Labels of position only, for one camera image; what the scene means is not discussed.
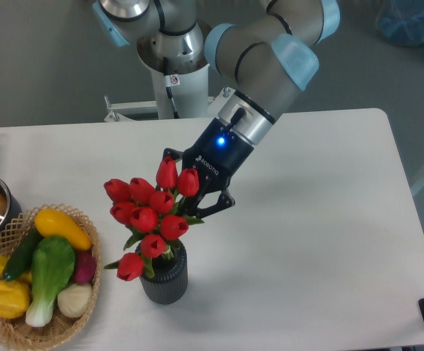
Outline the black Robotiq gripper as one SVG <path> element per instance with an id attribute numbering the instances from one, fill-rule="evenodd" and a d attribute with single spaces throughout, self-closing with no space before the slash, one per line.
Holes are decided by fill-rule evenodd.
<path id="1" fill-rule="evenodd" d="M 198 219 L 217 214 L 235 205 L 230 194 L 231 177 L 253 151 L 253 147 L 214 118 L 192 147 L 184 152 L 165 148 L 162 162 L 173 160 L 182 168 L 197 169 L 198 193 L 185 202 L 184 213 Z"/>

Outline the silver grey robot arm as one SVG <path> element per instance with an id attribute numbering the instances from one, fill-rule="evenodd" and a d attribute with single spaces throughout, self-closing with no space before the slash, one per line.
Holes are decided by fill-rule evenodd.
<path id="1" fill-rule="evenodd" d="M 318 70 L 312 47 L 340 22 L 336 1 L 264 1 L 265 16 L 240 27 L 212 29 L 195 1 L 95 1 L 104 32 L 119 47 L 134 45 L 151 72 L 161 119 L 203 117 L 208 70 L 236 89 L 185 151 L 164 154 L 198 172 L 199 189 L 182 200 L 181 214 L 204 218 L 230 208 L 231 178 Z"/>

